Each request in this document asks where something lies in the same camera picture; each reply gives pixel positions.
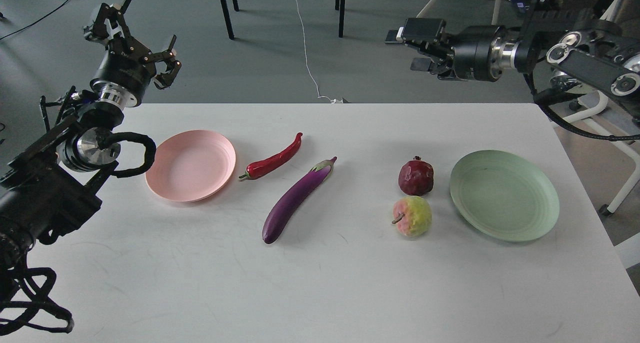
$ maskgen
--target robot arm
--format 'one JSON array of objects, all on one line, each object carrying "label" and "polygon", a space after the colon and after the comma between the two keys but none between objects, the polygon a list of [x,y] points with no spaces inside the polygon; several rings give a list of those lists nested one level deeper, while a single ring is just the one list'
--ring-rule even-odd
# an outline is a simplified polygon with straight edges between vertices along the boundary
[{"label": "robot arm", "polygon": [[[470,26],[445,32],[443,19],[409,18],[398,36],[427,58],[416,58],[412,70],[442,80],[495,82],[506,70],[523,74],[534,102],[556,124],[600,140],[637,140],[634,136],[601,136],[564,122],[549,108],[600,90],[634,119],[640,118],[640,40],[622,35],[619,26],[595,19],[594,10],[562,10],[562,0],[531,0],[523,26]],[[533,71],[545,62],[555,72],[551,88],[538,92]]]},{"label": "robot arm", "polygon": [[[156,144],[143,134],[114,133],[124,119],[124,109],[139,106],[151,83],[162,90],[171,86],[180,70],[174,43],[160,53],[131,36],[124,13],[131,0],[121,8],[102,4],[92,23],[84,28],[85,38],[105,46],[106,53],[95,77],[92,90],[71,89],[55,103],[40,102],[46,133],[16,156],[11,170],[0,185],[7,188],[0,197],[0,313],[4,309],[23,309],[14,319],[0,317],[0,336],[24,326],[49,332],[69,333],[73,329],[70,311],[48,297],[55,282],[50,268],[29,268],[27,253],[36,241],[51,245],[61,236],[76,231],[96,213],[102,201],[98,190],[111,176],[133,177],[146,172],[153,164]],[[167,69],[157,74],[156,63]],[[50,129],[46,107],[60,106],[55,125]],[[144,161],[137,168],[115,170],[121,152],[119,142],[144,145]],[[59,162],[76,172],[96,172],[84,185],[75,180]],[[34,277],[45,282],[38,285]],[[18,291],[30,301],[14,301]],[[30,323],[38,311],[46,311],[64,327],[43,327]]]}]

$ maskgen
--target pink plate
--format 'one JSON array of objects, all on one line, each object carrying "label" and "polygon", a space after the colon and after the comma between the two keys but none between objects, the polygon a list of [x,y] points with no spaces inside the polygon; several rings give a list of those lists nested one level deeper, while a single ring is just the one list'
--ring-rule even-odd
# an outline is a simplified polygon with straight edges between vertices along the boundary
[{"label": "pink plate", "polygon": [[194,202],[219,191],[235,167],[236,150],[224,135],[184,131],[158,145],[146,184],[167,200]]}]

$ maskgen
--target green plate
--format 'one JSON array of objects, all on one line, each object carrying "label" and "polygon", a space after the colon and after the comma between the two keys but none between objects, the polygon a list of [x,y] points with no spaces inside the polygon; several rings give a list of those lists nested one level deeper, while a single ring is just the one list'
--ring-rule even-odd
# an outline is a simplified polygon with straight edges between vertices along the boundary
[{"label": "green plate", "polygon": [[505,151],[462,157],[451,171],[450,192],[467,222],[504,241],[540,238],[560,214],[558,193],[549,178],[530,161]]}]

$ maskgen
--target apple stem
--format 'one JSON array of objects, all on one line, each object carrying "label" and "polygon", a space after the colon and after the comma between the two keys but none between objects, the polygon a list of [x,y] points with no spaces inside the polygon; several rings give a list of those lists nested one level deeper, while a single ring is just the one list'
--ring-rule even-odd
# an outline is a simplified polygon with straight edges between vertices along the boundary
[{"label": "apple stem", "polygon": [[402,220],[402,218],[404,218],[404,217],[405,217],[405,214],[404,214],[404,213],[400,213],[400,215],[398,215],[398,217],[397,217],[397,218],[395,218],[395,219],[391,222],[391,224],[392,224],[392,225],[395,225],[396,223],[400,222],[400,220]]}]

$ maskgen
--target red chili pepper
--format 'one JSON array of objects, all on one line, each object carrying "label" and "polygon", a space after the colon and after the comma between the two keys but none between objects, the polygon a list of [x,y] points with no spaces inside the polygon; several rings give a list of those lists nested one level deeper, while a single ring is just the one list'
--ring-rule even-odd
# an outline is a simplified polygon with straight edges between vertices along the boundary
[{"label": "red chili pepper", "polygon": [[246,166],[246,172],[239,178],[242,179],[258,179],[265,176],[269,172],[273,172],[276,168],[284,165],[288,160],[293,157],[300,149],[302,144],[302,133],[298,133],[295,136],[295,140],[288,147],[278,154],[274,154],[264,160],[254,161]]}]

